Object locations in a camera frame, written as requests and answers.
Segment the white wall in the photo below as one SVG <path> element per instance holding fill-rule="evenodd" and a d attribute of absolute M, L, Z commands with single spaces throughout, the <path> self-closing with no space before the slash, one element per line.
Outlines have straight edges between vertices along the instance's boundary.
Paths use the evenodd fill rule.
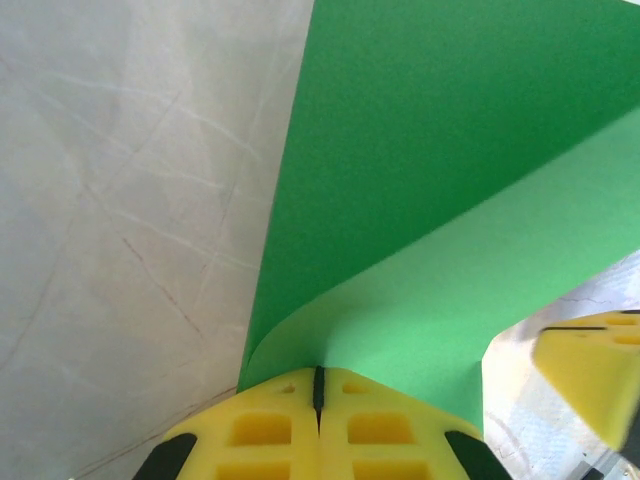
<path fill-rule="evenodd" d="M 311 0 L 0 2 L 0 478 L 235 385 Z"/>

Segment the crease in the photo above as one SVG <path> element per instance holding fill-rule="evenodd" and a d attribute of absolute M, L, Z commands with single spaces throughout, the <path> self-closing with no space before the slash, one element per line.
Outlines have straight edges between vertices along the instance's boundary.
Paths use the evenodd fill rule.
<path fill-rule="evenodd" d="M 585 297 L 585 298 L 567 298 L 567 297 L 561 297 L 558 299 L 561 302 L 575 302 L 575 303 L 579 303 L 579 302 L 590 302 L 590 303 L 595 303 L 596 305 L 606 305 L 608 303 L 611 303 L 611 300 L 594 300 L 593 298 L 590 297 Z"/>
<path fill-rule="evenodd" d="M 284 66 L 284 68 L 280 72 L 280 75 L 278 75 L 278 78 L 276 79 L 276 81 L 273 82 L 273 86 L 269 90 L 267 90 L 267 92 L 265 93 L 264 97 L 260 99 L 260 101 L 258 103 L 258 106 L 259 106 L 260 110 L 262 110 L 264 108 L 264 106 L 269 102 L 269 100 L 271 100 L 271 98 L 275 94 L 275 92 L 278 89 L 278 87 L 280 87 L 280 84 L 284 81 L 284 79 L 287 76 L 287 74 L 293 68 L 294 64 L 296 64 L 298 62 L 301 62 L 301 57 L 302 57 L 302 52 L 301 51 L 297 52 L 295 55 L 291 56 L 291 59 Z"/>
<path fill-rule="evenodd" d="M 103 83 L 103 82 L 95 82 L 95 81 L 91 81 L 91 80 L 85 80 L 83 78 L 77 77 L 75 75 L 69 75 L 57 70 L 51 70 L 51 69 L 47 69 L 47 68 L 41 68 L 38 67 L 37 65 L 32 65 L 28 62 L 23 62 L 22 60 L 18 60 L 16 58 L 13 57 L 4 57 L 6 61 L 10 62 L 10 63 L 15 63 L 17 65 L 20 65 L 22 67 L 25 67 L 29 70 L 33 70 L 35 72 L 50 76 L 50 77 L 54 77 L 62 82 L 66 82 L 66 83 L 71 83 L 73 85 L 78 85 L 78 86 L 82 86 L 82 87 L 87 87 L 87 88 L 96 88 L 96 89 L 102 89 L 102 90 L 109 90 L 109 91 L 117 91 L 117 92 L 124 92 L 124 93 L 131 93 L 131 94 L 138 94 L 138 95 L 144 95 L 146 97 L 150 97 L 150 98 L 154 98 L 156 100 L 159 100 L 162 103 L 169 103 L 170 100 L 166 97 L 163 97 L 162 95 L 159 95 L 157 93 L 153 93 L 149 90 L 143 90 L 143 89 L 139 89 L 139 88 L 133 88 L 133 87 L 123 87 L 123 86 L 118 86 L 118 85 L 114 85 L 114 84 L 109 84 L 109 83 Z"/>
<path fill-rule="evenodd" d="M 253 147 L 251 147 L 251 145 L 249 145 L 247 142 L 243 142 L 242 140 L 240 140 L 238 137 L 236 137 L 233 134 L 233 132 L 231 132 L 231 130 L 227 129 L 222 124 L 216 122 L 215 120 L 213 120 L 211 118 L 204 117 L 204 116 L 194 112 L 193 110 L 189 110 L 188 108 L 183 107 L 181 105 L 178 105 L 176 107 L 176 110 L 178 110 L 182 114 L 186 115 L 187 117 L 192 118 L 193 120 L 198 120 L 198 121 L 200 121 L 202 123 L 205 123 L 205 124 L 209 125 L 214 130 L 216 130 L 217 132 L 221 133 L 222 135 L 227 137 L 229 140 L 231 140 L 233 143 L 235 143 L 237 146 L 239 146 L 244 151 L 246 151 L 255 160 L 260 161 L 260 162 L 262 161 L 262 157 L 260 156 L 260 154 L 256 150 L 254 150 Z"/>
<path fill-rule="evenodd" d="M 171 110 L 171 107 L 173 107 L 175 105 L 175 103 L 178 101 L 178 98 L 180 98 L 180 95 L 182 95 L 182 90 L 180 90 L 173 97 L 173 99 L 171 100 L 171 103 L 169 103 L 167 108 L 165 108 L 164 111 L 162 112 L 162 114 L 160 114 L 160 117 L 158 118 L 158 121 L 153 125 L 153 127 L 151 127 L 151 130 L 149 131 L 149 133 L 147 134 L 145 139 L 140 143 L 140 145 L 138 145 L 135 149 L 130 151 L 130 154 L 129 154 L 128 158 L 124 162 L 122 162 L 122 165 L 120 165 L 120 168 L 118 168 L 118 170 L 116 170 L 116 172 L 107 181 L 107 184 L 104 187 L 104 191 L 105 192 L 108 192 L 111 189 L 111 187 L 113 186 L 115 181 L 120 177 L 120 174 L 131 164 L 131 162 L 133 162 L 133 160 L 135 159 L 136 155 L 138 153 L 140 153 L 140 151 L 149 143 L 149 140 L 156 133 L 156 131 L 158 130 L 158 127 L 160 126 L 162 121 L 165 119 L 165 117 L 169 113 L 169 110 Z"/>
<path fill-rule="evenodd" d="M 215 404 L 216 402 L 224 399 L 225 395 L 228 395 L 232 392 L 234 392 L 236 390 L 237 386 L 233 386 L 231 388 L 227 388 L 226 390 L 223 390 L 222 392 L 218 392 L 216 394 L 214 394 L 212 397 L 209 397 L 207 399 L 205 399 L 202 402 L 196 402 L 190 405 L 187 405 L 185 408 L 181 409 L 179 412 L 177 412 L 176 414 L 171 415 L 169 418 L 166 418 L 165 420 L 163 420 L 160 424 L 156 425 L 155 427 L 151 428 L 150 430 L 147 431 L 146 434 L 142 435 L 142 439 L 137 440 L 135 442 L 132 442 L 128 445 L 126 445 L 125 447 L 116 450 L 115 452 L 112 452 L 94 462 L 91 462 L 87 465 L 85 465 L 84 467 L 80 468 L 79 473 L 77 475 L 75 475 L 73 478 L 75 478 L 76 480 L 82 480 L 87 478 L 89 475 L 95 473 L 96 471 L 100 470 L 101 468 L 104 468 L 106 466 L 108 466 L 110 463 L 113 463 L 114 461 L 118 460 L 121 457 L 124 457 L 125 455 L 132 453 L 133 451 L 137 450 L 138 448 L 142 447 L 143 445 L 145 445 L 146 443 L 162 436 L 163 431 L 166 429 L 165 425 L 170 424 L 170 423 L 180 423 L 183 420 L 186 420 L 187 418 L 189 418 L 191 415 L 197 413 L 198 411 L 211 406 L 213 404 Z"/>
<path fill-rule="evenodd" d="M 93 200 L 98 204 L 98 206 L 104 212 L 104 214 L 107 216 L 109 220 L 109 224 L 111 225 L 111 229 L 118 236 L 120 241 L 136 257 L 136 259 L 140 263 L 140 266 L 142 267 L 143 271 L 145 272 L 145 274 L 147 275 L 151 283 L 153 283 L 156 286 L 156 288 L 160 290 L 163 297 L 173 306 L 176 312 L 182 316 L 182 318 L 185 320 L 185 322 L 191 328 L 191 330 L 193 330 L 198 335 L 198 337 L 202 340 L 204 336 L 202 334 L 202 331 L 198 327 L 198 325 L 196 325 L 191 319 L 191 317 L 189 317 L 189 315 L 187 315 L 186 312 L 180 307 L 176 299 L 173 297 L 173 295 L 171 295 L 171 292 L 169 292 L 169 290 L 167 290 L 167 288 L 164 285 L 162 285 L 158 280 L 156 280 L 156 278 L 151 274 L 151 271 L 147 267 L 147 264 L 145 263 L 142 255 L 140 255 L 140 253 L 133 247 L 133 245 L 131 245 L 131 243 L 126 239 L 126 237 L 122 233 L 120 233 L 120 231 L 116 227 L 113 216 L 109 212 L 109 209 L 104 205 L 103 201 L 90 188 L 87 188 L 87 192 L 93 198 Z"/>
<path fill-rule="evenodd" d="M 76 212 L 74 212 L 73 217 L 71 218 L 71 220 L 69 220 L 69 224 L 67 225 L 67 228 L 65 230 L 64 239 L 62 240 L 62 242 L 60 242 L 60 246 L 58 247 L 55 259 L 53 261 L 53 266 L 51 267 L 51 272 L 49 272 L 49 275 L 47 276 L 47 280 L 45 281 L 45 284 L 42 287 L 42 291 L 41 291 L 40 295 L 38 296 L 38 301 L 36 302 L 36 306 L 35 306 L 35 308 L 33 310 L 33 313 L 31 315 L 29 315 L 28 317 L 26 317 L 26 319 L 27 319 L 26 326 L 24 327 L 22 332 L 20 332 L 20 335 L 16 339 L 15 343 L 13 344 L 13 346 L 9 349 L 9 353 L 7 354 L 5 359 L 0 363 L 0 372 L 2 372 L 2 370 L 4 370 L 4 368 L 9 364 L 9 362 L 11 362 L 13 357 L 15 357 L 16 353 L 18 352 L 18 350 L 19 350 L 19 348 L 20 348 L 20 346 L 21 346 L 21 344 L 23 342 L 23 340 L 27 336 L 27 333 L 29 333 L 29 331 L 31 330 L 31 328 L 35 324 L 36 319 L 38 318 L 38 315 L 40 314 L 40 310 L 42 309 L 42 305 L 44 304 L 44 299 L 46 298 L 47 293 L 49 292 L 49 290 L 51 288 L 51 284 L 53 283 L 53 279 L 55 277 L 55 273 L 56 273 L 56 271 L 58 269 L 58 264 L 60 263 L 60 257 L 62 256 L 62 251 L 64 250 L 64 247 L 67 244 L 67 242 L 69 241 L 69 238 L 71 236 L 71 227 L 73 226 L 73 223 L 75 221 L 76 215 L 77 215 L 77 208 L 76 208 Z"/>
<path fill-rule="evenodd" d="M 527 455 L 527 452 L 525 451 L 525 449 L 522 448 L 522 445 L 520 444 L 518 437 L 511 431 L 511 429 L 507 426 L 507 424 L 501 418 L 495 415 L 493 412 L 489 410 L 485 410 L 484 414 L 488 418 L 493 420 L 493 422 L 498 427 L 500 427 L 500 429 L 504 432 L 504 434 L 507 436 L 507 438 L 511 441 L 511 443 L 515 447 L 515 450 L 522 457 L 522 460 L 524 461 L 525 468 L 527 469 L 527 471 L 531 471 L 531 469 L 533 468 L 533 465 L 531 463 L 531 460 L 529 459 L 529 456 Z"/>
<path fill-rule="evenodd" d="M 184 320 L 191 327 L 191 329 L 198 334 L 200 339 L 203 339 L 204 337 L 202 335 L 202 331 L 200 330 L 200 328 L 194 323 L 191 317 L 189 317 L 189 315 L 187 315 L 186 312 L 180 307 L 176 299 L 173 297 L 173 295 L 171 295 L 171 292 L 169 292 L 169 290 L 167 290 L 167 288 L 164 285 L 162 285 L 162 283 L 160 283 L 158 280 L 156 280 L 156 278 L 151 274 L 151 271 L 149 270 L 149 267 L 147 267 L 147 264 L 145 263 L 143 256 L 140 255 L 140 253 L 138 253 L 138 251 L 133 247 L 133 245 L 131 245 L 131 243 L 124 236 L 121 236 L 120 240 L 129 249 L 129 251 L 133 253 L 133 255 L 138 259 L 138 261 L 140 262 L 140 265 L 142 266 L 142 269 L 147 274 L 147 277 L 149 278 L 149 280 L 151 280 L 151 282 L 162 292 L 164 297 L 169 301 L 171 305 L 174 306 L 174 308 L 178 311 L 178 313 L 182 315 L 182 318 L 184 318 Z"/>
<path fill-rule="evenodd" d="M 258 270 L 258 266 L 257 265 L 251 265 L 250 263 L 245 263 L 241 260 L 238 260 L 235 257 L 232 257 L 231 255 L 227 255 L 225 253 L 220 253 L 218 252 L 218 257 L 227 260 L 229 263 L 239 266 L 239 267 L 243 267 L 243 268 L 248 268 L 251 270 Z"/>
<path fill-rule="evenodd" d="M 169 165 L 168 163 L 166 163 L 163 160 L 158 159 L 157 160 L 158 163 L 162 164 L 163 166 L 165 166 L 167 168 L 167 170 L 169 170 L 169 172 L 160 172 L 158 170 L 153 170 L 150 168 L 144 168 L 141 165 L 136 165 L 136 168 L 138 168 L 139 170 L 142 170 L 146 173 L 150 173 L 151 175 L 154 175 L 156 177 L 163 177 L 163 178 L 181 178 L 184 180 L 189 180 L 192 181 L 194 183 L 199 183 L 201 185 L 205 185 L 211 189 L 215 189 L 215 190 L 220 190 L 222 188 L 224 188 L 223 184 L 220 183 L 215 183 L 215 182 L 210 182 L 208 180 L 205 180 L 204 178 L 200 178 L 200 177 L 196 177 L 195 175 L 191 175 L 185 172 L 182 172 L 180 170 L 177 170 L 175 168 L 173 168 L 171 165 Z"/>
<path fill-rule="evenodd" d="M 182 362 L 181 364 L 176 365 L 175 367 L 173 367 L 173 368 L 171 368 L 171 369 L 167 370 L 166 372 L 164 372 L 162 375 L 160 375 L 160 376 L 158 377 L 158 380 L 162 380 L 162 379 L 164 379 L 164 378 L 167 378 L 169 375 L 171 375 L 171 374 L 172 374 L 173 372 L 175 372 L 176 370 L 180 370 L 181 368 L 184 368 L 184 367 L 186 367 L 187 365 L 191 365 L 191 364 L 193 364 L 193 363 L 195 363 L 195 362 L 196 362 L 196 359 L 195 359 L 195 358 L 191 358 L 191 359 L 189 359 L 189 360 L 187 360 L 187 361 L 185 361 L 185 362 Z"/>
<path fill-rule="evenodd" d="M 224 227 L 224 222 L 225 222 L 225 219 L 227 218 L 227 213 L 229 212 L 231 199 L 233 197 L 233 192 L 236 188 L 237 181 L 238 181 L 238 174 L 234 176 L 227 201 L 224 205 L 224 208 L 222 209 L 222 216 L 220 218 L 220 221 L 218 222 L 218 227 L 217 227 L 218 234 L 216 235 L 216 239 L 215 239 L 216 254 L 209 260 L 209 262 L 207 262 L 207 264 L 203 268 L 203 270 L 206 269 L 206 272 L 202 276 L 202 280 L 200 281 L 200 285 L 198 286 L 198 293 L 196 293 L 196 298 L 193 300 L 192 308 L 194 311 L 198 308 L 198 305 L 200 305 L 200 299 L 202 298 L 202 294 L 204 292 L 204 286 L 209 282 L 209 279 L 211 278 L 211 268 L 209 268 L 211 263 L 213 263 L 217 257 L 222 256 L 222 254 L 217 251 L 217 246 L 220 245 L 220 239 L 222 238 L 222 228 Z"/>
<path fill-rule="evenodd" d="M 81 115 L 78 115 L 77 113 L 73 112 L 71 109 L 69 109 L 66 105 L 64 105 L 59 100 L 53 98 L 50 95 L 47 95 L 46 93 L 44 93 L 43 91 L 41 91 L 41 90 L 39 90 L 37 88 L 31 88 L 31 87 L 26 87 L 26 86 L 24 88 L 26 90 L 38 95 L 45 102 L 47 102 L 49 105 L 57 108 L 58 110 L 63 111 L 69 117 L 71 117 L 73 120 L 75 120 L 76 122 L 80 123 L 81 125 L 83 125 L 87 129 L 89 129 L 90 131 L 92 131 L 93 133 L 98 135 L 99 137 L 104 138 L 105 140 L 113 143 L 115 146 L 117 146 L 123 152 L 128 153 L 128 154 L 132 153 L 131 148 L 129 148 L 127 145 L 125 145 L 124 143 L 119 142 L 118 140 L 114 139 L 113 137 L 110 137 L 109 135 L 107 135 L 104 132 L 100 131 L 99 129 L 94 127 L 88 120 L 86 120 Z"/>
<path fill-rule="evenodd" d="M 213 254 L 211 252 L 208 252 L 206 250 L 203 250 L 200 247 L 197 247 L 196 245 L 194 245 L 193 243 L 188 241 L 186 238 L 180 237 L 178 235 L 173 235 L 171 233 L 168 233 L 168 232 L 165 232 L 163 230 L 160 230 L 158 227 L 156 227 L 152 223 L 147 222 L 146 220 L 142 220 L 141 218 L 136 217 L 135 215 L 132 215 L 132 214 L 127 213 L 127 212 L 123 212 L 121 210 L 113 210 L 113 209 L 108 209 L 108 210 L 113 215 L 117 215 L 119 217 L 126 218 L 130 222 L 133 222 L 133 223 L 136 223 L 136 224 L 138 224 L 140 226 L 148 228 L 149 230 L 153 231 L 154 233 L 160 235 L 161 237 L 164 237 L 164 238 L 169 239 L 169 240 L 173 240 L 174 242 L 179 243 L 183 247 L 186 247 L 189 250 L 192 250 L 193 252 L 195 252 L 195 253 L 197 253 L 199 255 L 202 255 L 202 256 L 204 256 L 206 258 L 209 258 L 209 259 L 215 257 L 215 254 Z"/>

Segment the green paper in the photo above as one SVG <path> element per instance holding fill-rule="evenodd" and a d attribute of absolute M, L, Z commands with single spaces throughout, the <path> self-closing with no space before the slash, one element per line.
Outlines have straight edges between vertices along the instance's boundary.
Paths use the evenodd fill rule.
<path fill-rule="evenodd" d="M 489 340 L 640 239 L 637 115 L 597 134 L 639 79 L 618 0 L 317 0 L 240 387 L 322 363 L 479 424 Z"/>
<path fill-rule="evenodd" d="M 480 425 L 489 342 L 638 246 L 638 185 L 640 110 L 299 309 L 245 381 L 340 366 Z"/>

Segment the black strip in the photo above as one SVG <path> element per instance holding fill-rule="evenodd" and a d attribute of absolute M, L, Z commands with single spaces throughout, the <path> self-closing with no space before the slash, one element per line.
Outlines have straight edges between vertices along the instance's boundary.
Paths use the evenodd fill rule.
<path fill-rule="evenodd" d="M 486 443 L 457 431 L 444 436 L 469 480 L 512 480 Z"/>
<path fill-rule="evenodd" d="M 640 465 L 640 410 L 636 410 L 635 417 L 629 425 L 627 439 L 619 453 L 636 467 Z"/>
<path fill-rule="evenodd" d="M 580 480 L 604 480 L 604 473 L 597 468 L 590 468 Z"/>
<path fill-rule="evenodd" d="M 313 373 L 313 409 L 316 411 L 318 432 L 320 431 L 320 419 L 324 407 L 324 367 L 316 367 Z"/>
<path fill-rule="evenodd" d="M 176 480 L 187 461 L 197 437 L 183 433 L 156 446 L 133 480 Z"/>
<path fill-rule="evenodd" d="M 546 332 L 548 330 L 586 330 L 586 331 L 597 331 L 597 330 L 606 330 L 607 327 L 547 327 L 540 330 L 540 333 Z"/>

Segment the yellow object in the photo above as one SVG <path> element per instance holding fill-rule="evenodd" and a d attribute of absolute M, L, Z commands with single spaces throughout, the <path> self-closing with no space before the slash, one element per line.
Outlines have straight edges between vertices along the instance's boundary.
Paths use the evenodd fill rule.
<path fill-rule="evenodd" d="M 182 459 L 177 465 L 155 465 L 155 473 L 143 465 L 135 479 L 507 478 L 468 474 L 478 470 L 463 467 L 463 447 L 448 435 L 455 432 L 467 446 L 481 445 L 491 454 L 479 441 L 480 432 L 466 421 L 350 371 L 319 370 L 274 378 L 172 428 L 156 447 L 167 450 L 158 452 L 154 462 L 166 461 L 172 455 L 169 447 L 180 442 L 185 447 Z M 314 409 L 320 404 L 321 409 Z M 474 461 L 483 455 L 474 446 L 466 458 Z M 171 469 L 173 474 L 158 475 Z"/>
<path fill-rule="evenodd" d="M 608 312 L 555 323 L 542 330 L 533 354 L 536 367 L 576 413 L 634 463 L 638 458 L 633 458 L 630 440 L 639 433 L 638 313 Z"/>

